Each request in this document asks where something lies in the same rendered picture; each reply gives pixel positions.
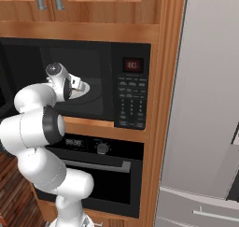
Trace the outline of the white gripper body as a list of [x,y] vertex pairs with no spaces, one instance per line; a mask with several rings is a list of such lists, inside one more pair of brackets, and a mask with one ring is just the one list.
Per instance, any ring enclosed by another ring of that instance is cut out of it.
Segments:
[[85,90],[85,83],[79,77],[71,77],[71,86],[78,92],[83,92]]

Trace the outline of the white round microwave plate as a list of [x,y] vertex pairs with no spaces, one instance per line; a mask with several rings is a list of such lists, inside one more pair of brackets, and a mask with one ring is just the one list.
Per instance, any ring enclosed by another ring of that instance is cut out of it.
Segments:
[[70,99],[79,98],[79,97],[85,95],[89,91],[90,91],[90,85],[86,82],[81,81],[80,82],[80,90],[73,89]]

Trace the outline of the black microwave oven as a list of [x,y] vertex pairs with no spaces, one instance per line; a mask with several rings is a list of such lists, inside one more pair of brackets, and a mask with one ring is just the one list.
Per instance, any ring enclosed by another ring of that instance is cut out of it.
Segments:
[[6,37],[0,43],[14,80],[14,96],[28,85],[45,82],[47,65],[60,63],[90,85],[85,95],[58,103],[60,114],[145,128],[149,44]]

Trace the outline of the black microwave door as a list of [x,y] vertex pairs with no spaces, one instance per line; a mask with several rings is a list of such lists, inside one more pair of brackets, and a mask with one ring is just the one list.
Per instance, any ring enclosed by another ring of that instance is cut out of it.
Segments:
[[0,43],[0,119],[10,117],[15,113],[14,80],[9,70],[7,56]]

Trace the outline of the grey oven knob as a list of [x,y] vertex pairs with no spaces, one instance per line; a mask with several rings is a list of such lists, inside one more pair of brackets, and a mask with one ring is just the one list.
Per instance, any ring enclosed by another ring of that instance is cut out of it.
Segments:
[[106,154],[109,151],[109,146],[106,143],[100,143],[97,145],[98,154]]

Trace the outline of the wooden cupboard door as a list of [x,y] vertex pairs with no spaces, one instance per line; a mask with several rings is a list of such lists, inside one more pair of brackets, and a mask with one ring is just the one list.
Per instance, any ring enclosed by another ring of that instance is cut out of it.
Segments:
[[56,21],[86,23],[158,24],[161,0],[62,0]]
[[0,0],[0,21],[54,21],[51,0],[44,0],[46,10],[39,10],[36,0]]

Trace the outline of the black built-in oven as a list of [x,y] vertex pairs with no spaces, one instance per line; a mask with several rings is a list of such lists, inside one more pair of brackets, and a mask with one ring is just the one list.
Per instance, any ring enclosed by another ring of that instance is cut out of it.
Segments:
[[[100,143],[106,143],[109,146],[106,154],[97,153],[97,145]],[[68,165],[67,167],[87,172],[93,177],[93,191],[88,198],[82,201],[85,208],[131,218],[139,217],[144,154],[142,143],[67,134],[62,141],[48,145],[47,150],[62,161],[112,166],[121,166],[123,161],[130,162],[129,174],[74,168]]]

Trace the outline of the grey fridge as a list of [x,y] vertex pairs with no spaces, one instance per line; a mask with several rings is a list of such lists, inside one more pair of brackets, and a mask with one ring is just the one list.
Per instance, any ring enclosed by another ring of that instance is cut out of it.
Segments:
[[239,227],[239,0],[187,0],[154,227]]

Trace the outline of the tall wooden cabinet frame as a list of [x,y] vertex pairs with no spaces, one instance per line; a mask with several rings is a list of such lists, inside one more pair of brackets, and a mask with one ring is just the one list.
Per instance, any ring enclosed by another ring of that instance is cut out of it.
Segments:
[[162,155],[175,72],[177,45],[185,0],[161,0],[158,24],[86,23],[67,21],[0,21],[0,36],[141,42],[151,46],[149,97],[143,131],[114,127],[110,121],[66,119],[73,134],[95,135],[145,144],[140,216],[124,218],[89,210],[88,215],[103,227],[153,227]]

